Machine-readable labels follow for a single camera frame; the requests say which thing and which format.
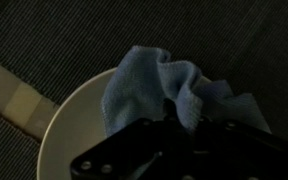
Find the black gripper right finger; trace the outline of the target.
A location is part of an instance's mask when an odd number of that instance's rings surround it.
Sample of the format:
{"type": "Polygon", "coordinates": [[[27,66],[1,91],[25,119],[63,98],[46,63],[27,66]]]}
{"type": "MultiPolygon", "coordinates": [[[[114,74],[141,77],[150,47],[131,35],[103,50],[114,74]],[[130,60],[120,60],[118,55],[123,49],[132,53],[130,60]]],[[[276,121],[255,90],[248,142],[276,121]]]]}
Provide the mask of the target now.
{"type": "Polygon", "coordinates": [[[202,117],[183,180],[288,180],[288,141],[236,120],[202,117]]]}

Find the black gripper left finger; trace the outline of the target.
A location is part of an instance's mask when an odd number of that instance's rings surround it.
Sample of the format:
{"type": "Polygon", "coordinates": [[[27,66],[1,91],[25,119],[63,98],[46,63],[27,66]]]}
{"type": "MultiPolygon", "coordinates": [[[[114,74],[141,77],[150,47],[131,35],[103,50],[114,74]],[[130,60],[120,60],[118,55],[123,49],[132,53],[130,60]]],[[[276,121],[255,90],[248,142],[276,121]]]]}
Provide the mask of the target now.
{"type": "Polygon", "coordinates": [[[123,180],[183,131],[178,121],[141,118],[77,156],[70,164],[72,180],[123,180]]]}

